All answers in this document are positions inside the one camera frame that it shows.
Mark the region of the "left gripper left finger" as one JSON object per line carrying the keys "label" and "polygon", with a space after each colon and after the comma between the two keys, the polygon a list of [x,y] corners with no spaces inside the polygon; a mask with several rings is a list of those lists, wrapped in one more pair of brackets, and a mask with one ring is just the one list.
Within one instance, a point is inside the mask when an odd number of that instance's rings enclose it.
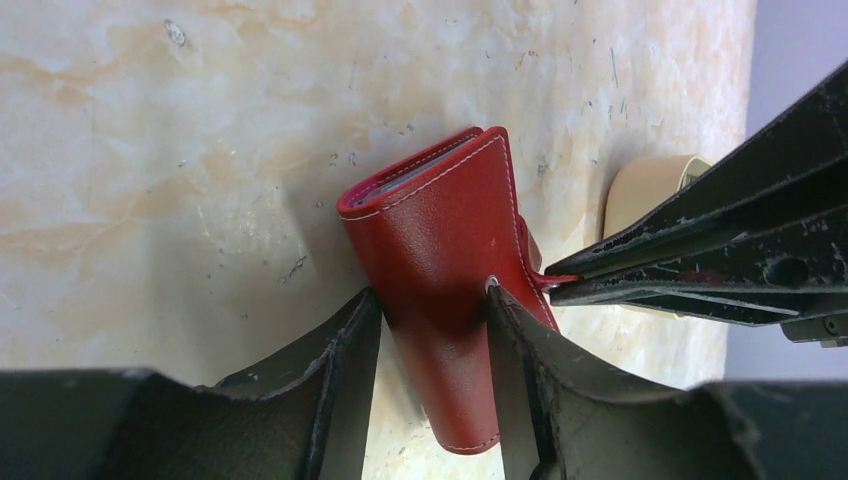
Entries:
{"label": "left gripper left finger", "polygon": [[5,479],[358,479],[382,311],[364,289],[213,386],[155,370],[5,370]]}

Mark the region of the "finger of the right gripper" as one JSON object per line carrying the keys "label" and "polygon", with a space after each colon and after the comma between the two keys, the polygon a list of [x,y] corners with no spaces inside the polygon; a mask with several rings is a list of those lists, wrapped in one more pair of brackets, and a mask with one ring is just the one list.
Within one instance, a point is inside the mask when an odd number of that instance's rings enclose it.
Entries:
{"label": "finger of the right gripper", "polygon": [[557,306],[629,304],[750,326],[847,314],[847,221],[809,218],[756,230],[716,218],[642,218],[549,265],[573,275]]}
{"label": "finger of the right gripper", "polygon": [[847,66],[841,64],[694,182],[545,272],[590,277],[641,266],[846,203]]}

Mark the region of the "red card holder wallet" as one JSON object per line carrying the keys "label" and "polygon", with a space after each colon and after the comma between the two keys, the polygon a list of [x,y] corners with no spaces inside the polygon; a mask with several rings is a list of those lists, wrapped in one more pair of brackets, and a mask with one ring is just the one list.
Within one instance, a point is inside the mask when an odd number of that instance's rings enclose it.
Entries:
{"label": "red card holder wallet", "polygon": [[336,209],[433,434],[458,455],[499,442],[486,326],[495,279],[534,320],[559,276],[520,214],[507,130],[467,128],[360,181]]}

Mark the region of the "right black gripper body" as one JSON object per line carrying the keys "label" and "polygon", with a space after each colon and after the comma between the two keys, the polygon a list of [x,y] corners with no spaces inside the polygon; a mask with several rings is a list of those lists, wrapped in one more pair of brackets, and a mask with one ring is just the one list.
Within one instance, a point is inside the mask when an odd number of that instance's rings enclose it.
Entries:
{"label": "right black gripper body", "polygon": [[818,295],[798,317],[781,324],[793,343],[818,342],[822,348],[847,346],[847,295]]}

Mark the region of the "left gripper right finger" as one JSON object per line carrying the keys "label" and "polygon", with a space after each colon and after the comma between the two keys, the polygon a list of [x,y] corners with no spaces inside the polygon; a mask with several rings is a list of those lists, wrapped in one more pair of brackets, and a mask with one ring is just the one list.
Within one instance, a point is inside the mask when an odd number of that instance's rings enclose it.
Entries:
{"label": "left gripper right finger", "polygon": [[509,479],[843,479],[843,382],[712,382],[679,390],[593,355],[486,288]]}

